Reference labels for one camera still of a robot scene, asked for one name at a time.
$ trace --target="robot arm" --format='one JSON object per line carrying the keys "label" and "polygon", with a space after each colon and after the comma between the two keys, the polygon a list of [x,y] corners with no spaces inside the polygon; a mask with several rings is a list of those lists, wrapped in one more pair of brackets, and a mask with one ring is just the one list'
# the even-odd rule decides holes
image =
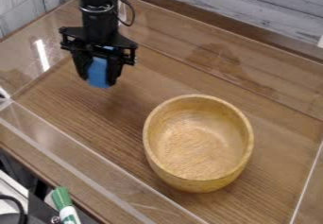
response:
{"label": "robot arm", "polygon": [[119,33],[117,7],[119,0],[80,0],[83,27],[59,30],[61,48],[72,53],[80,77],[104,88],[116,84],[124,65],[135,64],[137,49]]}

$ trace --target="cable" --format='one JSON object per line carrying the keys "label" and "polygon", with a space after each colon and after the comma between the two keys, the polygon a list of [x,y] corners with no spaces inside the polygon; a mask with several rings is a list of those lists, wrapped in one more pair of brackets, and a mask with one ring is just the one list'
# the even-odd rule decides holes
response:
{"label": "cable", "polygon": [[0,199],[11,200],[16,204],[16,206],[19,208],[19,221],[17,221],[17,224],[25,224],[27,223],[27,217],[25,217],[24,208],[23,208],[23,205],[21,205],[20,201],[16,198],[5,196],[5,195],[0,195]]}
{"label": "cable", "polygon": [[132,12],[132,19],[131,19],[131,22],[129,22],[129,23],[124,22],[124,21],[120,19],[120,17],[119,17],[119,15],[117,15],[117,13],[116,13],[115,10],[113,10],[113,15],[116,16],[119,22],[120,22],[124,26],[132,26],[132,24],[135,23],[135,19],[136,19],[135,8],[132,7],[132,4],[128,2],[128,0],[120,0],[120,1],[121,1],[121,2],[129,7],[129,9],[131,9],[131,12]]}

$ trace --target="blue object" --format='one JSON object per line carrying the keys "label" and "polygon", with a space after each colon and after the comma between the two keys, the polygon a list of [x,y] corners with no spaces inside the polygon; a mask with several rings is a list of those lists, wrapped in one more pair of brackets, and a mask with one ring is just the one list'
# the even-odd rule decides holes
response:
{"label": "blue object", "polygon": [[[104,49],[113,50],[113,47],[107,46]],[[101,58],[93,58],[93,62],[88,68],[88,83],[91,86],[97,88],[108,88],[109,85],[107,83],[107,67],[108,62],[105,59]]]}

